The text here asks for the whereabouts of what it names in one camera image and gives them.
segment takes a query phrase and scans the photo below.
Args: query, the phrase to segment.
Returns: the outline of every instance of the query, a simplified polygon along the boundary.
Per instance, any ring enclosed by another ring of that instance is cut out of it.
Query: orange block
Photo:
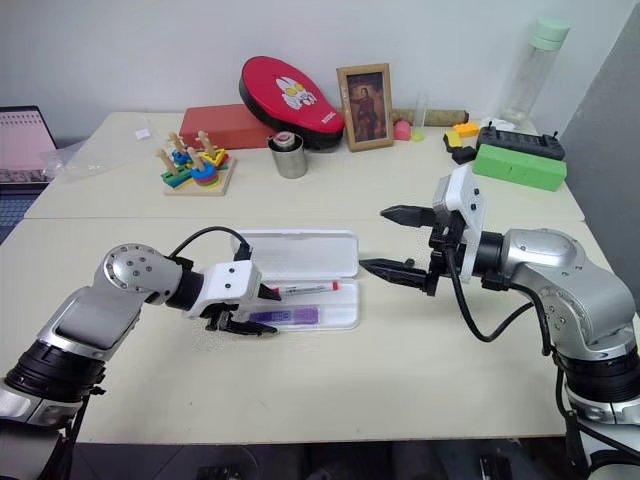
[[[202,148],[198,130],[207,132],[211,143],[227,150],[266,148],[267,137],[275,133],[242,104],[187,108],[180,127],[187,146]]]
[[[458,132],[461,137],[475,137],[480,131],[480,127],[475,122],[459,123],[453,126],[453,129]]]

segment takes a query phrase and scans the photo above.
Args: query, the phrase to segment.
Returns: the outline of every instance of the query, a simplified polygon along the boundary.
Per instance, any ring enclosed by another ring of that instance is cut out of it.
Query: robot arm
[[[387,281],[432,296],[439,277],[450,277],[463,318],[485,342],[495,340],[517,315],[534,306],[543,354],[553,353],[558,367],[558,406],[567,422],[572,463],[583,472],[613,460],[640,465],[640,359],[629,289],[590,262],[577,240],[562,232],[483,232],[484,203],[468,167],[441,181],[433,205],[401,205],[381,212],[402,225],[432,227],[428,272],[386,259],[363,260],[361,265]],[[471,276],[480,277],[487,289],[518,290],[532,305],[524,305],[485,336],[462,292],[462,283]],[[564,377],[570,411],[562,405]]]
[[[241,243],[233,262],[202,273],[192,272],[189,260],[164,257],[146,245],[120,245],[108,252],[93,285],[63,302],[0,380],[0,477],[40,478],[43,471],[51,478],[64,476],[87,399],[104,393],[97,385],[105,363],[133,330],[144,303],[209,318],[209,330],[275,333],[270,326],[232,320],[241,303],[280,299],[261,284],[249,248]],[[63,427],[67,438],[58,433]]]

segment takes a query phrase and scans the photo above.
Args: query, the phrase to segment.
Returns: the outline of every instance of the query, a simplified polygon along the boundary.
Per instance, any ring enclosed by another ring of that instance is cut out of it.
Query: stainless steel cup
[[[284,178],[298,178],[307,173],[303,143],[300,135],[291,132],[278,132],[267,139],[278,173]]]

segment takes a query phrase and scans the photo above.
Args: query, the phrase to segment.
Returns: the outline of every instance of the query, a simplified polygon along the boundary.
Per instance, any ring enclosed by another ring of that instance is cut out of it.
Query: framed portrait
[[[338,68],[347,141],[352,152],[393,145],[389,64]]]

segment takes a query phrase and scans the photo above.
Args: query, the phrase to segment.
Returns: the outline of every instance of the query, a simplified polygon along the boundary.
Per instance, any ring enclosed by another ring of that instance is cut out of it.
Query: laptop
[[[0,107],[0,243],[51,181],[39,154],[55,149],[38,107]]]

